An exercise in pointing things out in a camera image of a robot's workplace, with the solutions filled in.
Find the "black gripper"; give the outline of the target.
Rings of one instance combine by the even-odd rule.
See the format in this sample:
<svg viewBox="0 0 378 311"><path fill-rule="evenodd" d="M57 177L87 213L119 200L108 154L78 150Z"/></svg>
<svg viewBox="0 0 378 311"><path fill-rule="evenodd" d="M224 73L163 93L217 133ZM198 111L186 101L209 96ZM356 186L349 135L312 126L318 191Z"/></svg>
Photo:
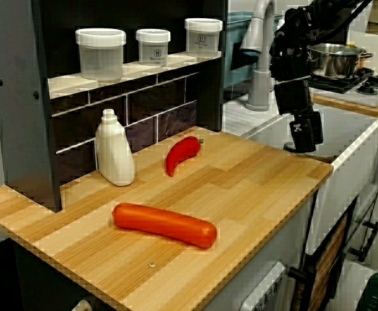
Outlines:
<svg viewBox="0 0 378 311"><path fill-rule="evenodd" d="M318 111L313 112L313 103L307 80L292 80L274 86L278 113L292 114L294 120L289 123L291 136L297 152L314 152L316 144L324 142L322 119ZM309 117L298 115L313 112L313 126Z"/></svg>

